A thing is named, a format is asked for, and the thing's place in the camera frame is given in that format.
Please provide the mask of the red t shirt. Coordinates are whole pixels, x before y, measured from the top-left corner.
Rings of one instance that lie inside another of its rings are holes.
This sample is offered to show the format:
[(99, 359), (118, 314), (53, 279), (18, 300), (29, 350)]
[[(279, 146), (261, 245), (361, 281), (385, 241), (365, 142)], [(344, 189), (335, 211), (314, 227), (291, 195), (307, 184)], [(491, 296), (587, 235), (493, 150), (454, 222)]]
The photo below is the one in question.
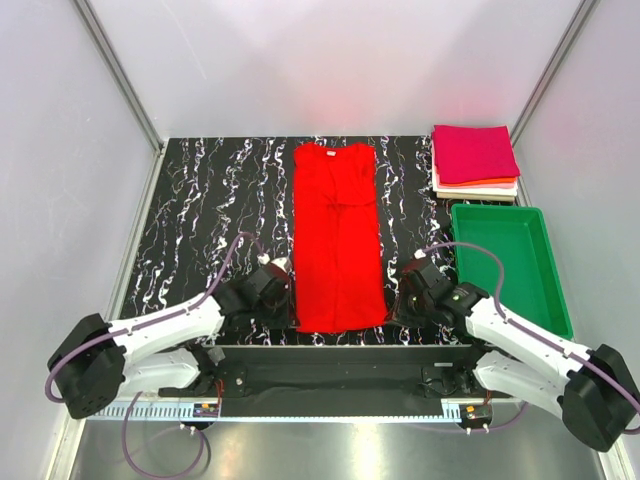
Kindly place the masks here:
[(293, 262), (299, 332), (380, 326), (387, 316), (373, 147), (294, 151)]

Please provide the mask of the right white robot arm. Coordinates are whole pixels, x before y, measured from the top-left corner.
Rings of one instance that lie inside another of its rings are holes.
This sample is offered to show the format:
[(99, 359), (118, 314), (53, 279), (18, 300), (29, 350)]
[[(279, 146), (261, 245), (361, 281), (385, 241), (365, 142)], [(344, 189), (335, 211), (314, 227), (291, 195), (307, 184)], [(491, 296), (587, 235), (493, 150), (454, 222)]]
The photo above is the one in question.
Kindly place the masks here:
[(466, 396), (507, 394), (559, 418), (581, 443), (607, 452), (631, 435), (639, 389), (623, 356), (563, 339), (504, 307), (468, 283), (447, 279), (428, 259), (402, 271), (393, 320), (420, 328), (437, 323), (482, 342), (481, 355), (454, 371)]

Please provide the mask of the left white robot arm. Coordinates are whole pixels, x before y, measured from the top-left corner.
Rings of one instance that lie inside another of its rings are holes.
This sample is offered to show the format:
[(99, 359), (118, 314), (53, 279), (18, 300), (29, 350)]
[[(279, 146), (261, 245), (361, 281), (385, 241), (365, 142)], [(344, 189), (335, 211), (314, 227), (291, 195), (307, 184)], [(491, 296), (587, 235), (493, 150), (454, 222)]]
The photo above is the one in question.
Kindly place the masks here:
[(259, 325), (293, 327), (290, 272), (280, 257), (161, 311), (111, 322), (100, 314), (82, 318), (47, 362), (46, 397), (84, 419), (135, 392), (208, 394), (213, 362), (188, 343)]

